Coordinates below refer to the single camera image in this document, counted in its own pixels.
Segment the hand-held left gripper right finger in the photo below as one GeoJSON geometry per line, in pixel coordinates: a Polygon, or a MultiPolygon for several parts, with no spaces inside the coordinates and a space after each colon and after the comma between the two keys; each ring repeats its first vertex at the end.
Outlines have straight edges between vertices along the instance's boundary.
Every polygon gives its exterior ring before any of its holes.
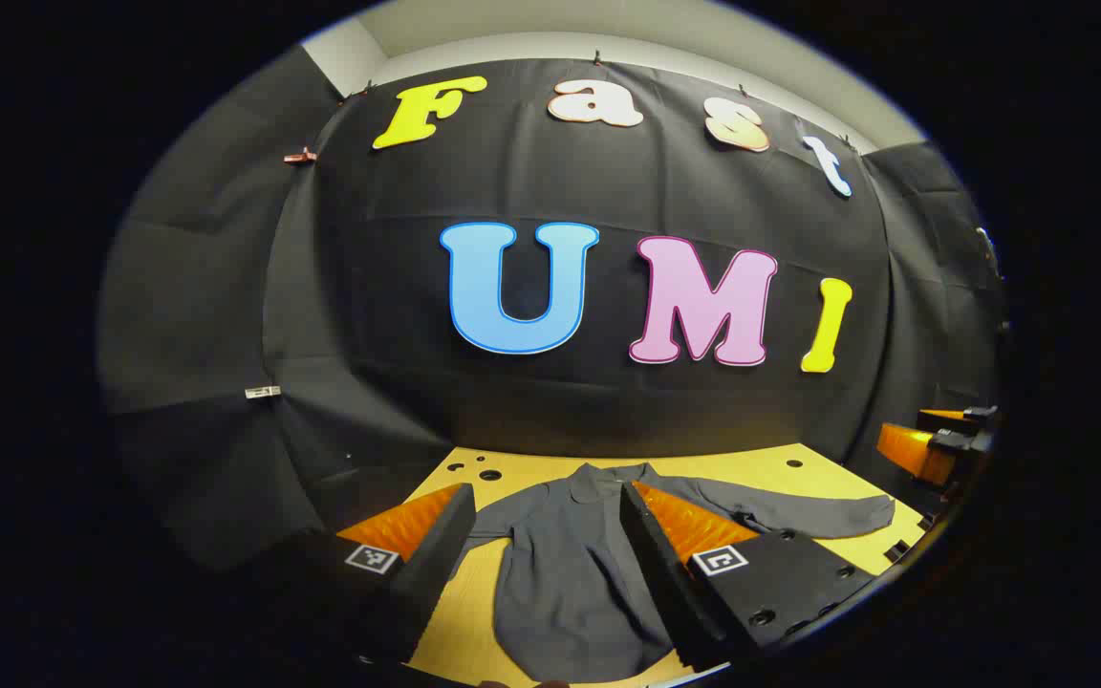
{"type": "Polygon", "coordinates": [[[629,481],[620,523],[661,623],[694,671],[778,656],[874,576],[792,528],[739,526],[629,481]]]}

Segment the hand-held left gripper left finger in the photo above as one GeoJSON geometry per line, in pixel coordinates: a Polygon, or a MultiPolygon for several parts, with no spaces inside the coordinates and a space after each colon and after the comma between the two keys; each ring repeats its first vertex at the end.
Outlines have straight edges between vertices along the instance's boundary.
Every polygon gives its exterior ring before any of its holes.
{"type": "Polygon", "coordinates": [[[457,483],[338,532],[305,529],[246,566],[268,623],[333,656],[414,656],[475,527],[475,489],[457,483]]]}

